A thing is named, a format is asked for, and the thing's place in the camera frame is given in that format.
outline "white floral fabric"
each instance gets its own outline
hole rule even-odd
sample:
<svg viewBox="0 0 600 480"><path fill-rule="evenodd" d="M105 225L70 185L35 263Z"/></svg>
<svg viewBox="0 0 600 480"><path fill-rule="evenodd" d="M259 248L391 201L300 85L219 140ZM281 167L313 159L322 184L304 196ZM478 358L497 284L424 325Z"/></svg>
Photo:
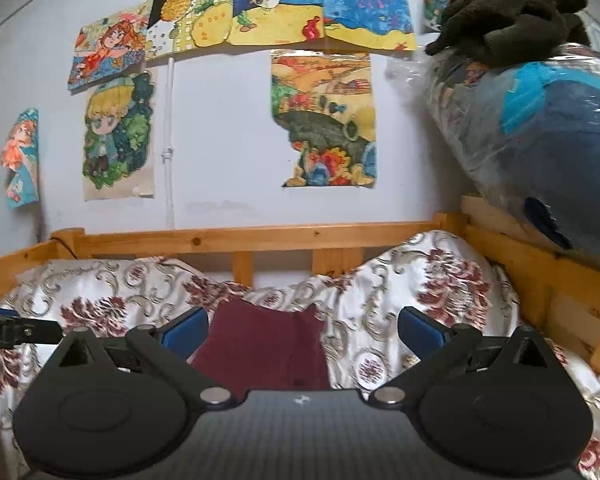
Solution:
<svg viewBox="0 0 600 480"><path fill-rule="evenodd" d="M123 335L142 323L157 326L192 306L212 319L233 298L283 311L317 307L333 388L366 395L415 364L397 336L397 316L414 306L446 325L466 322L487 335L510 335L519 300L503 269L464 240L442 231L418 234L342 276L312 276L285 288L250 289L219 283L177 260L55 260L19 277L0 302L21 316L57 320L65 331L89 326L100 336ZM26 470L11 431L11 416L54 346L0 350L0 478ZM577 356L554 346L592 408L594 439L580 463L587 480L600 480L600 378Z"/></svg>
<svg viewBox="0 0 600 480"><path fill-rule="evenodd" d="M23 317L56 320L66 333L88 326L98 336L120 336L138 324L161 326L191 307L182 284L189 269L164 258L52 260L18 277L0 302ZM15 480L27 465L11 431L11 417L55 345L0 349L0 478Z"/></svg>
<svg viewBox="0 0 600 480"><path fill-rule="evenodd" d="M418 234L336 278L247 290L194 275L184 288L187 301L210 316L237 296L290 312L315 304L325 322L331 387L359 388L365 395L417 362L397 336L397 317L407 305L447 326L465 322L487 335L510 335L518 325L518 304L503 300L498 273L462 238L444 231Z"/></svg>
<svg viewBox="0 0 600 480"><path fill-rule="evenodd" d="M551 345L593 415L593 435L580 458L578 470L586 480L600 480L600 376L579 355L553 342Z"/></svg>

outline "black cable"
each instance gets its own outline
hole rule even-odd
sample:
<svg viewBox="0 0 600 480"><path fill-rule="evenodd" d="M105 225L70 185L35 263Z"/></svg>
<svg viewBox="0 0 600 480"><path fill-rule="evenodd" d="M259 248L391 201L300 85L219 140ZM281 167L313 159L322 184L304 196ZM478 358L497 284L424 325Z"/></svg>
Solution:
<svg viewBox="0 0 600 480"><path fill-rule="evenodd" d="M54 240L56 242L60 242L62 245L64 245L64 248L71 253L71 256L73 256L75 260L80 259L80 258L78 258L78 256L75 255L75 253L72 251L71 247L69 247L64 240L61 240L60 238L58 238L56 236L52 236L51 238L49 238L49 240Z"/></svg>

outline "wooden bed frame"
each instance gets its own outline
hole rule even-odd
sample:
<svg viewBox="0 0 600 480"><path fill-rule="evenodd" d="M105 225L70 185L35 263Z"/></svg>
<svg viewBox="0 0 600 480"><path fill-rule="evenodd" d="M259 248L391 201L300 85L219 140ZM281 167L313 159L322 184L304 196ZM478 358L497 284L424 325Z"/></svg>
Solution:
<svg viewBox="0 0 600 480"><path fill-rule="evenodd" d="M477 201L482 211L477 213ZM399 245L418 232L444 229L469 242L488 260L504 266L521 301L522 316L536 328L546 330L557 321L568 327L571 337L583 341L577 349L600 374L600 327L593 335L580 334L585 322L564 323L554 319L555 298L570 298L600 324L600 270L572 260L533 240L500 219L498 226L484 228L495 214L479 198L464 197L464 213L436 214L430 222L391 222L321 226L274 226L135 232L87 235L84 229L65 229L52 239L0 258L0 298L16 285L16 275L47 260L93 257L177 256L189 253L231 253L234 279L253 284L255 251L312 251L312 272L337 276L363 263L365 248Z"/></svg>

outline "blue gripper pad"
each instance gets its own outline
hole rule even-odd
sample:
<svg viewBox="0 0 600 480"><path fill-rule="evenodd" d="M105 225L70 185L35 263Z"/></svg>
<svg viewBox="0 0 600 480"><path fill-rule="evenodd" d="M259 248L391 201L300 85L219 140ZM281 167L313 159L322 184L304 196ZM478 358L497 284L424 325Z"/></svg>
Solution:
<svg viewBox="0 0 600 480"><path fill-rule="evenodd" d="M420 359L440 348L453 337L453 331L412 306L398 315L398 336Z"/></svg>
<svg viewBox="0 0 600 480"><path fill-rule="evenodd" d="M158 341L174 354L186 360L202 345L209 332L205 309L193 307L156 330Z"/></svg>

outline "dark red pillow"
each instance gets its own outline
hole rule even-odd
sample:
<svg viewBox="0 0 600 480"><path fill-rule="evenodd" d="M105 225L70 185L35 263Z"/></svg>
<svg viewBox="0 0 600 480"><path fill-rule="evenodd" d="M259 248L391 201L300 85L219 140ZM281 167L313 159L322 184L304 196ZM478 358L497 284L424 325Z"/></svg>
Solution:
<svg viewBox="0 0 600 480"><path fill-rule="evenodd" d="M279 312L240 299L223 303L191 364L240 400L248 390L328 390L315 313L315 305Z"/></svg>

